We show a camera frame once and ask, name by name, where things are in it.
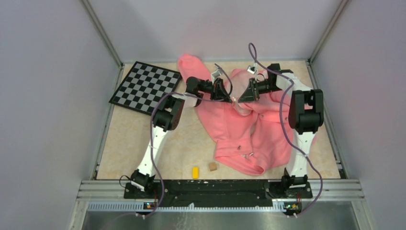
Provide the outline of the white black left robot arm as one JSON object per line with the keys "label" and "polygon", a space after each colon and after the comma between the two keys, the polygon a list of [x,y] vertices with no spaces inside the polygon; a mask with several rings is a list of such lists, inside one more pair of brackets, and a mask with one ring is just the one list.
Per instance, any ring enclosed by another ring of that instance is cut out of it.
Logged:
{"label": "white black left robot arm", "polygon": [[154,178],[160,175],[157,161],[169,134],[177,128],[183,109],[197,107],[203,101],[230,103],[232,89],[231,86],[227,90],[220,77],[212,77],[211,80],[189,77],[186,80],[186,92],[169,92],[159,100],[150,119],[148,147],[130,177],[130,183],[140,197],[148,198],[153,194]]}

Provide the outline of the pink zip-up jacket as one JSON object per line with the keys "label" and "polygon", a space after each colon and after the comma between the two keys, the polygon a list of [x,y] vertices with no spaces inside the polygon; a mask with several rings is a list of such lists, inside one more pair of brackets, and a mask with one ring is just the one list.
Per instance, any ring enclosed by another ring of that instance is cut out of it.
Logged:
{"label": "pink zip-up jacket", "polygon": [[293,132],[286,121],[290,98],[286,97],[280,103],[282,93],[270,92],[258,102],[238,103],[252,75],[239,66],[229,76],[233,84],[232,103],[203,101],[195,109],[204,129],[216,143],[214,159],[255,176],[287,166],[291,146],[284,137],[282,126],[292,139]]}

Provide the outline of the small wooden cube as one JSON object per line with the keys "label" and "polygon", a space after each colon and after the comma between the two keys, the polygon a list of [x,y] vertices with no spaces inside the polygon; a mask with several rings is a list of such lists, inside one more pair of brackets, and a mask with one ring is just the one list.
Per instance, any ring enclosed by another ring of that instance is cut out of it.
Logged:
{"label": "small wooden cube", "polygon": [[215,162],[211,162],[208,164],[209,171],[213,172],[217,170],[217,164]]}

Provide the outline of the black white checkerboard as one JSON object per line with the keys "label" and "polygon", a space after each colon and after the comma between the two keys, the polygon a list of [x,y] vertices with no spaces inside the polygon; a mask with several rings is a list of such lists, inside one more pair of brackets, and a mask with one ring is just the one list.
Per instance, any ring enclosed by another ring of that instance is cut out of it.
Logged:
{"label": "black white checkerboard", "polygon": [[175,91],[180,80],[178,71],[137,61],[109,103],[151,115],[162,96]]}

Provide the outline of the aluminium frame rail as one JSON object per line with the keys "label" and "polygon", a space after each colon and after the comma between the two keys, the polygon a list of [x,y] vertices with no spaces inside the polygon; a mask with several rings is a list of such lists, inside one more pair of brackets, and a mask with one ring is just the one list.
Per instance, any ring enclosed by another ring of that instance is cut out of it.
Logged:
{"label": "aluminium frame rail", "polygon": [[126,180],[83,181],[71,230],[375,230],[358,180],[165,180],[150,192]]}

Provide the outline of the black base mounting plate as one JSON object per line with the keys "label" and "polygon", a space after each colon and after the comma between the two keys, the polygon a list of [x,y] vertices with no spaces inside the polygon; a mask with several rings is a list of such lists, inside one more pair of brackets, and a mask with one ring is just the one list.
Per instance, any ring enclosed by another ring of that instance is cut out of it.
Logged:
{"label": "black base mounting plate", "polygon": [[127,183],[125,199],[163,200],[160,207],[270,207],[275,199],[313,198],[310,185],[288,189],[281,180],[164,180],[154,181],[151,193]]}

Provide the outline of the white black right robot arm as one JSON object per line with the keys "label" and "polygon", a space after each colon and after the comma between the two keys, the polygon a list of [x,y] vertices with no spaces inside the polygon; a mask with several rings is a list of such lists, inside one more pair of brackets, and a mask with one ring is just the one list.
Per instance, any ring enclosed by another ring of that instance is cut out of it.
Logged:
{"label": "white black right robot arm", "polygon": [[279,64],[271,64],[265,70],[267,76],[258,80],[257,65],[248,67],[247,72],[252,77],[238,103],[258,102],[270,92],[282,93],[280,103],[286,97],[290,98],[286,121],[293,132],[293,138],[288,138],[286,127],[282,126],[284,137],[291,146],[291,154],[282,178],[281,192],[286,197],[294,197],[300,188],[308,184],[307,167],[311,164],[308,155],[316,132],[324,122],[323,92],[306,86],[291,70],[282,70]]}

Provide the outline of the yellow toy block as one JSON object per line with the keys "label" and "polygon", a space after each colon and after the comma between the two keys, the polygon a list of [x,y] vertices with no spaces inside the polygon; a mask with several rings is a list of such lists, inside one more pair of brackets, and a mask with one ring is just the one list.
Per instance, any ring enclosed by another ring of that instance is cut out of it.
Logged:
{"label": "yellow toy block", "polygon": [[193,167],[192,168],[192,179],[198,179],[199,178],[199,167]]}

